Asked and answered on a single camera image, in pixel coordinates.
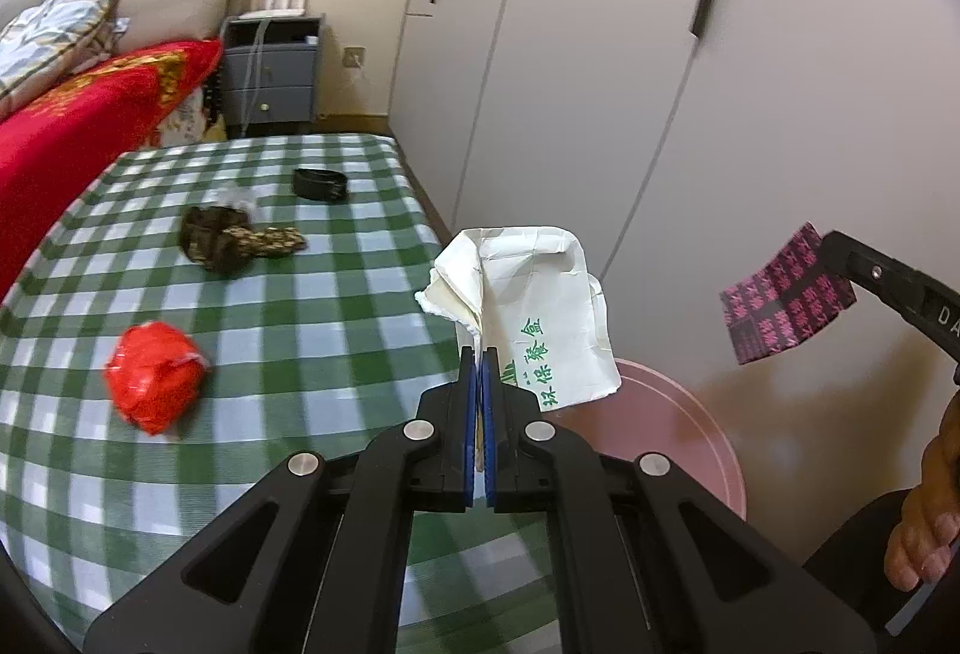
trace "nightstand drawer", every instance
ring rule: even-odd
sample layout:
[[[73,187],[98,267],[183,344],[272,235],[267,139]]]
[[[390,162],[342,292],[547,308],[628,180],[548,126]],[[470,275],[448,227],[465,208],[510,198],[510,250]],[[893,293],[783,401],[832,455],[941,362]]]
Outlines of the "nightstand drawer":
[[[247,93],[247,104],[253,99]],[[227,125],[240,125],[244,92],[224,91],[224,120]],[[253,103],[251,123],[291,123],[313,120],[313,88],[261,88]]]
[[[249,56],[249,52],[231,52],[224,55],[221,63],[221,87],[224,91],[244,88]],[[316,50],[264,51],[259,85],[261,88],[313,85],[316,59]],[[248,88],[257,85],[256,61],[257,59],[253,58],[250,81],[246,85]]]

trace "wardrobe door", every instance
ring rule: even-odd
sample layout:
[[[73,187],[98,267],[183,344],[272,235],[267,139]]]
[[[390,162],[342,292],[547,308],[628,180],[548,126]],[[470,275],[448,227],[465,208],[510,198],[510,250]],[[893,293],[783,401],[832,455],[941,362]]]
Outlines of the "wardrobe door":
[[[390,125],[427,195],[451,223],[503,0],[411,0]]]
[[[613,349],[697,395],[750,518],[803,559],[912,485],[955,364],[866,292],[798,349],[738,368],[719,293],[805,222],[960,290],[960,0],[716,0],[603,287]]]
[[[696,43],[698,0],[507,0],[454,224],[553,224],[599,272]]]

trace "finger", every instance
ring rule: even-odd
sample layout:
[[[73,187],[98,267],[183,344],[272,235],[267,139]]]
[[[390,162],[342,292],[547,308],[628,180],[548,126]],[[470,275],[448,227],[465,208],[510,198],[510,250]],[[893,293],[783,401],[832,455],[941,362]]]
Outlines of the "finger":
[[[949,545],[960,533],[960,496],[943,447],[943,441],[935,437],[923,451],[920,503],[937,544]]]
[[[936,557],[937,562],[940,565],[943,565],[937,578],[943,578],[950,567],[950,563],[953,561],[953,551],[950,550],[948,545],[941,545],[935,552],[933,552],[933,555]]]
[[[887,542],[887,553],[883,558],[883,571],[887,580],[895,589],[901,592],[910,592],[920,583],[920,576],[910,565],[907,558],[904,542],[902,541],[902,530],[904,525],[897,524],[894,531],[890,533],[890,541]]]
[[[940,422],[940,437],[944,442],[944,457],[953,467],[960,459],[960,392],[954,395]]]
[[[904,519],[901,520],[901,542],[904,544],[910,566],[928,583],[938,580],[946,571],[948,562],[936,553],[940,547],[923,514],[920,488],[910,491],[904,500]]]

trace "black pants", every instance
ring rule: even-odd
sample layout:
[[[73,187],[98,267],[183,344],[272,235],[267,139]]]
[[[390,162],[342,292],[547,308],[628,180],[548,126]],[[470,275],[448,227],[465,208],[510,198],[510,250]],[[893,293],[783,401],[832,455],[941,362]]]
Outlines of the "black pants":
[[[885,626],[911,598],[883,574],[890,533],[906,491],[892,491],[861,510],[811,556],[804,567],[877,633],[883,654],[960,654],[960,559],[907,627],[891,638]]]

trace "pink package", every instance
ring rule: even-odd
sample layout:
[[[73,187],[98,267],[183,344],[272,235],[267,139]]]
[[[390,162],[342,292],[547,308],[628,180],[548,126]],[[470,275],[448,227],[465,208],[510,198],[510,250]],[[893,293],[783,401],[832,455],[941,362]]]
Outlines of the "pink package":
[[[821,242],[805,224],[766,267],[720,294],[738,364],[798,346],[856,302],[851,282],[817,259]]]

